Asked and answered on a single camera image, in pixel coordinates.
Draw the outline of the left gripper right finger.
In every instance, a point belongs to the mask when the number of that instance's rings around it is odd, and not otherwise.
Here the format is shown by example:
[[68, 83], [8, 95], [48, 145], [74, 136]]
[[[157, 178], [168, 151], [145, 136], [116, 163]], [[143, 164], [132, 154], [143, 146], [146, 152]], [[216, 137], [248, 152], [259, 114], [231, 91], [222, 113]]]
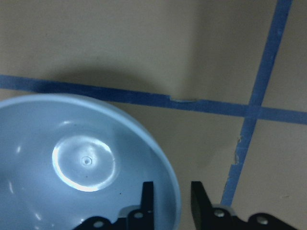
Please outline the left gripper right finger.
[[267, 213], [241, 220], [232, 210], [214, 206], [200, 181], [191, 182], [191, 213], [197, 230], [293, 230], [294, 227]]

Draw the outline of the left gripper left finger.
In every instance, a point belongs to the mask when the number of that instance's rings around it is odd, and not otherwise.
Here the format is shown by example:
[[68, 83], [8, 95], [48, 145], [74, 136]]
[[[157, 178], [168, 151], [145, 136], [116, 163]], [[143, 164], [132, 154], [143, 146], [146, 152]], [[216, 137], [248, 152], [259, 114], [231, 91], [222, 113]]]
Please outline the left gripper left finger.
[[112, 223], [100, 216], [93, 216], [77, 227], [76, 230], [153, 230], [154, 229], [154, 183], [144, 182], [142, 185], [141, 204], [124, 218]]

